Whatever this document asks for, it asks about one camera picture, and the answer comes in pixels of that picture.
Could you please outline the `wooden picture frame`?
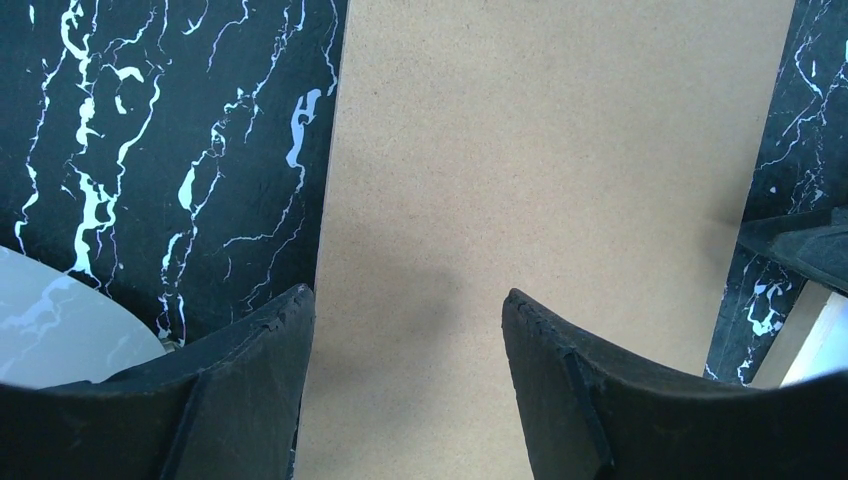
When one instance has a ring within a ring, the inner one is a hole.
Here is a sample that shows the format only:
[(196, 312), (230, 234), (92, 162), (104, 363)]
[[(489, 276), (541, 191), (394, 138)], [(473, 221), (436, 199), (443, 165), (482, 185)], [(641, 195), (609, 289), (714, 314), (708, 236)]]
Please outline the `wooden picture frame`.
[(847, 369), (847, 297), (809, 281), (750, 386), (785, 387)]

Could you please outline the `brown cardboard backing board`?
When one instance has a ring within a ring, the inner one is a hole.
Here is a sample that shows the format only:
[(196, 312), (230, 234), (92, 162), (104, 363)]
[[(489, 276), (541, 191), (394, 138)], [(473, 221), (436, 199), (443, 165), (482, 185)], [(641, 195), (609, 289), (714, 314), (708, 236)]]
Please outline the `brown cardboard backing board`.
[(299, 479), (528, 479), (517, 288), (706, 363), (794, 5), (353, 1)]

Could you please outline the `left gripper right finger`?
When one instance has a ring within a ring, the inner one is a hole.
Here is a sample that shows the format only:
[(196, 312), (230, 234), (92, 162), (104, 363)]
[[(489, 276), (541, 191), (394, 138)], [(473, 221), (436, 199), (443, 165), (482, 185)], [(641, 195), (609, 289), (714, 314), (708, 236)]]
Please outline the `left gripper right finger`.
[(512, 289), (502, 332), (537, 479), (843, 479), (847, 376), (754, 389), (617, 346)]

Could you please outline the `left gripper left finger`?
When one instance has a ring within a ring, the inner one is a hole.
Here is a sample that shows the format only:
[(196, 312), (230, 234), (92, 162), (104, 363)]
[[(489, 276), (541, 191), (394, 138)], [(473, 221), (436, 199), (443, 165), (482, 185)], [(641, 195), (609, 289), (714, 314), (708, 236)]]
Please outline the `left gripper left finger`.
[(1, 389), (5, 479), (285, 479), (315, 326), (297, 285), (100, 383)]

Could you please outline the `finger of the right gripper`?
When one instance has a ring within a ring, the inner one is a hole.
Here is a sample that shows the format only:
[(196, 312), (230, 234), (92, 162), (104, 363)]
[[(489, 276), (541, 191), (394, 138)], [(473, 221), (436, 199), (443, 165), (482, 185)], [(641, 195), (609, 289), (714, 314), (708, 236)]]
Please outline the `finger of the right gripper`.
[(737, 243), (834, 291), (847, 290), (847, 208), (744, 222)]

